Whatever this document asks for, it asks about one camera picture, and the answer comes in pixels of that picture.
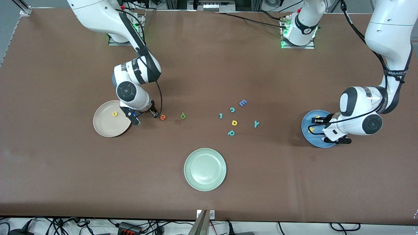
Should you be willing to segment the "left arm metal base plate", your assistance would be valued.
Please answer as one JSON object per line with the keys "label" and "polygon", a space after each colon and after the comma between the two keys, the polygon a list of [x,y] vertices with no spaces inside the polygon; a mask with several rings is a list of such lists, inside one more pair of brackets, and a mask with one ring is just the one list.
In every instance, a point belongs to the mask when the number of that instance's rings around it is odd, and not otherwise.
{"label": "left arm metal base plate", "polygon": [[288,39],[283,38],[281,41],[281,48],[282,49],[315,49],[314,40],[312,39],[308,44],[303,46],[298,46],[292,44]]}

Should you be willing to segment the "brown table cover sheet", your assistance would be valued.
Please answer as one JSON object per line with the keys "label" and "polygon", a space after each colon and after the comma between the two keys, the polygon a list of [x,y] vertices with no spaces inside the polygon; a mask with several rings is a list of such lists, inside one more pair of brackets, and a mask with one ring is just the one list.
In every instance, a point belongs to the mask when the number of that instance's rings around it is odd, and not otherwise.
{"label": "brown table cover sheet", "polygon": [[[133,48],[109,46],[70,8],[34,9],[0,67],[0,215],[194,220],[212,209],[217,220],[416,224],[418,58],[381,131],[315,148],[303,116],[337,112],[346,88],[382,79],[343,15],[324,15],[320,27],[315,49],[281,49],[277,28],[153,13],[145,37],[162,67],[166,120],[143,114],[141,125],[103,137],[94,113],[117,99],[113,68],[135,58]],[[201,148],[227,165],[208,192],[184,177]]]}

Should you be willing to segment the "black power strip red switches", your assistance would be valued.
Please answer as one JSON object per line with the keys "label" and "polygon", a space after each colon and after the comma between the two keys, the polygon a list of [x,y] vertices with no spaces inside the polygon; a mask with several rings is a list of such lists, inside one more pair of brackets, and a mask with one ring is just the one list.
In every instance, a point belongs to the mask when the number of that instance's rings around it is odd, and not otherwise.
{"label": "black power strip red switches", "polygon": [[117,235],[140,235],[142,233],[142,227],[132,225],[130,223],[119,223]]}

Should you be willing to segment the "beige brown plate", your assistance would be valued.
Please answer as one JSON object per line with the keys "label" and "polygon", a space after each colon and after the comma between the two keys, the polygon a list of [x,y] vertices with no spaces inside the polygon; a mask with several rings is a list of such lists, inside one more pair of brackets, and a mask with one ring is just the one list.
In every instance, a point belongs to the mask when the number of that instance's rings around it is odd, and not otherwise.
{"label": "beige brown plate", "polygon": [[93,126],[98,134],[104,137],[117,137],[130,127],[131,122],[120,109],[120,101],[110,100],[103,103],[95,112]]}

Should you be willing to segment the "pale green plate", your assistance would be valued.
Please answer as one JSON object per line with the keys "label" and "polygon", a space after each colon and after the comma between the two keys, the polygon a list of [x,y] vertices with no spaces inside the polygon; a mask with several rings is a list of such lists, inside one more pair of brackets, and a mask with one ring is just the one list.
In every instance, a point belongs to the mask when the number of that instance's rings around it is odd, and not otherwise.
{"label": "pale green plate", "polygon": [[211,148],[194,150],[184,164],[184,177],[195,190],[208,192],[222,185],[227,165],[223,156]]}

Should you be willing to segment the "aluminium profile post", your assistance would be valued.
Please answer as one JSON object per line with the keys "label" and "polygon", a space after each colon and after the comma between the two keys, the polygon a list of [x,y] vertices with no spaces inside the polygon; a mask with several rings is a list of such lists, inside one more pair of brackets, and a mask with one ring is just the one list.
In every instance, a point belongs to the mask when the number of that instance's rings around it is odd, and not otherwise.
{"label": "aluminium profile post", "polygon": [[200,210],[188,235],[208,235],[210,218],[210,210]]}

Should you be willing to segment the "grey background device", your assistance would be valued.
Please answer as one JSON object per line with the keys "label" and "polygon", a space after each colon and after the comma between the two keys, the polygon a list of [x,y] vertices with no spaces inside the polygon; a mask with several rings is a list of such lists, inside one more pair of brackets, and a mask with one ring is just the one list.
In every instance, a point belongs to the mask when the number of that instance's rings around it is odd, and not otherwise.
{"label": "grey background device", "polygon": [[187,10],[210,12],[234,12],[235,0],[187,0]]}

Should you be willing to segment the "blue plate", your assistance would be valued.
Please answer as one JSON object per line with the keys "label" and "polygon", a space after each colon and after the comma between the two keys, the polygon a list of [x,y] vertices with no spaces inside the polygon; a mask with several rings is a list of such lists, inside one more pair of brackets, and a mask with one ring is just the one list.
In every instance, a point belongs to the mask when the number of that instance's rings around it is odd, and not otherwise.
{"label": "blue plate", "polygon": [[[323,129],[327,123],[320,123],[320,124],[312,123],[312,118],[316,116],[325,117],[328,114],[330,113],[324,110],[312,110],[306,113],[302,119],[302,122],[301,122],[302,134],[305,137],[305,139],[315,147],[330,148],[332,146],[335,146],[335,144],[324,143],[323,141],[321,141],[321,137],[324,136]],[[308,132],[309,127],[315,128],[313,134]]]}

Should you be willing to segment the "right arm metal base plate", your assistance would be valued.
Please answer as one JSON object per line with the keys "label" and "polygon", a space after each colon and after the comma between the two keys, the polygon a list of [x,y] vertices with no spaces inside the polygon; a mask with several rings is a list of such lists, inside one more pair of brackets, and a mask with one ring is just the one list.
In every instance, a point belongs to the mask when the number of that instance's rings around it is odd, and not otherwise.
{"label": "right arm metal base plate", "polygon": [[146,46],[146,43],[137,34],[118,35],[114,33],[107,34],[108,44],[110,46],[132,46],[133,48],[142,48]]}

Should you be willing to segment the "aluminium frame corner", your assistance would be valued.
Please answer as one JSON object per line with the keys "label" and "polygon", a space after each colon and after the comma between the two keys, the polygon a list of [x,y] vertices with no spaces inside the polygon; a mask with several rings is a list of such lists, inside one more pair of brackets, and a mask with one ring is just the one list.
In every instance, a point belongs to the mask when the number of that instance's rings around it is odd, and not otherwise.
{"label": "aluminium frame corner", "polygon": [[32,7],[29,6],[24,0],[11,0],[11,1],[19,7],[20,16],[30,16],[32,12]]}

